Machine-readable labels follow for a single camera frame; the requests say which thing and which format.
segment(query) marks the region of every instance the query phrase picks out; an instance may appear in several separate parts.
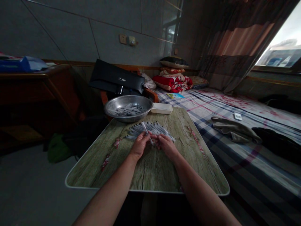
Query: floor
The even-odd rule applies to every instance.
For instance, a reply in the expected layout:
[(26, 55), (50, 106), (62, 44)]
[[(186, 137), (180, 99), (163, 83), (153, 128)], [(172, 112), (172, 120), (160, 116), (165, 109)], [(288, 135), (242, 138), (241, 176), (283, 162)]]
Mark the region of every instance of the floor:
[[(71, 225), (96, 190), (70, 189), (65, 178), (76, 163), (74, 157), (50, 164), (43, 145), (0, 158), (0, 225)], [(155, 197), (145, 196), (142, 225), (153, 225)], [(235, 200), (225, 204), (243, 225), (256, 225)]]

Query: white plastic box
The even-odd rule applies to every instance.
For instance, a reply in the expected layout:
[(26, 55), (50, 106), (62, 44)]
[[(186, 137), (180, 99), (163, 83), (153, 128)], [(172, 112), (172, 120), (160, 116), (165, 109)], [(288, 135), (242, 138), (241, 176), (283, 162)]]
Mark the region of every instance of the white plastic box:
[(170, 104), (160, 104), (160, 103), (153, 103), (154, 106), (151, 109), (153, 113), (158, 114), (166, 114), (170, 115), (172, 113), (172, 105)]

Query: hand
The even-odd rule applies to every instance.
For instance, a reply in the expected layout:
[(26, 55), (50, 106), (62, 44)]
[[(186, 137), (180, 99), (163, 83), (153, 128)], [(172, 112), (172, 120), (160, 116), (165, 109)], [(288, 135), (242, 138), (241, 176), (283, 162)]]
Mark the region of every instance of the hand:
[(135, 140), (135, 143), (133, 144), (133, 147), (131, 149), (130, 154), (134, 155), (138, 159), (141, 158), (141, 156), (144, 153), (144, 149), (146, 147), (146, 142), (150, 139), (151, 137), (151, 132), (148, 132), (145, 136), (145, 132), (143, 131)]
[(156, 144), (159, 149), (163, 149), (166, 156), (174, 162), (178, 155), (180, 155), (178, 149), (175, 147), (175, 144), (172, 140), (163, 134), (160, 135), (152, 135), (151, 138), (157, 139)]

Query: green cloth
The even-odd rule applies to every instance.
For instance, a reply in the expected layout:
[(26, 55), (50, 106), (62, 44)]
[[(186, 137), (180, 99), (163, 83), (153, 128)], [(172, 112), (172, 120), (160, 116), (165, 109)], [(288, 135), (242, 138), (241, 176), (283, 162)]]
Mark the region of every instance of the green cloth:
[(48, 145), (48, 161), (58, 163), (72, 156), (72, 151), (62, 140), (63, 134), (55, 133)]

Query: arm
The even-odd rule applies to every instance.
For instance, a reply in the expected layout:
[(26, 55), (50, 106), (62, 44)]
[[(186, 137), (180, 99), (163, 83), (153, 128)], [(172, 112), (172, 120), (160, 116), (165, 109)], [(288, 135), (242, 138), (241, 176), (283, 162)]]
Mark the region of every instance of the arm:
[(141, 133), (129, 155), (111, 178), (91, 199), (74, 222), (75, 225), (113, 225), (129, 192), (135, 167), (150, 135)]
[(174, 163), (187, 200), (199, 221), (204, 225), (240, 225), (210, 186), (179, 153), (172, 140), (162, 134), (158, 140), (159, 146)]

